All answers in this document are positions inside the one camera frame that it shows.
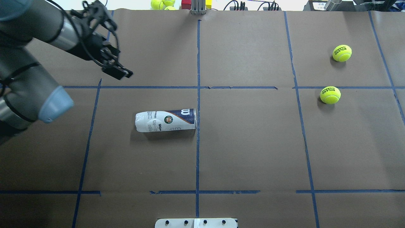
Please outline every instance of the yellow-green tennis ball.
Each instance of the yellow-green tennis ball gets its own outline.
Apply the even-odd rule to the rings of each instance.
[[[166,6],[174,6],[175,5],[176,0],[163,0],[163,4]]]
[[[176,8],[174,6],[168,6],[164,8],[164,10],[176,10]]]
[[[152,0],[151,7],[154,10],[162,10],[164,8],[164,4],[162,0]]]
[[[339,89],[334,86],[325,87],[320,94],[322,102],[326,104],[334,104],[338,102],[340,95]]]
[[[352,49],[346,44],[339,45],[333,50],[332,56],[338,62],[345,62],[352,56]]]

